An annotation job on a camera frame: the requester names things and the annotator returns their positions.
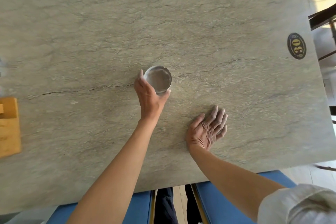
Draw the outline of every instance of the black oval sign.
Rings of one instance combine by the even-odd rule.
[[[306,43],[298,33],[291,33],[287,39],[289,52],[296,59],[303,59],[306,56]]]

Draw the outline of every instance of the blue seat cushion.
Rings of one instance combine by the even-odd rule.
[[[296,184],[279,170],[259,173],[281,185],[293,188]],[[254,222],[228,201],[211,183],[196,184],[199,198],[210,224],[253,224]]]
[[[151,191],[134,193],[128,206],[123,224],[148,224],[151,210]],[[60,205],[46,224],[65,224],[77,203]]]

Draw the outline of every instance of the forearm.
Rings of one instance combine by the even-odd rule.
[[[79,201],[67,224],[122,223],[157,119],[140,120],[124,147]]]
[[[261,201],[282,185],[256,173],[225,162],[198,145],[190,153],[200,170],[216,188],[238,209],[257,221]]]

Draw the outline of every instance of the leg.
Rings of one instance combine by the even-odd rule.
[[[201,215],[197,207],[197,203],[194,197],[193,190],[191,189],[191,185],[185,185],[185,193],[188,198],[187,203],[187,219],[188,224],[198,224],[202,223]]]
[[[159,189],[155,201],[154,224],[179,224],[173,204],[173,188]]]

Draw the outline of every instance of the gray stone surface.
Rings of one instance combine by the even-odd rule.
[[[0,159],[0,214],[78,201],[140,118],[139,69],[171,96],[136,191],[206,180],[188,123],[229,114],[212,152],[259,172],[336,159],[306,0],[1,0],[1,93],[19,100],[23,151]],[[287,36],[306,40],[294,59]]]

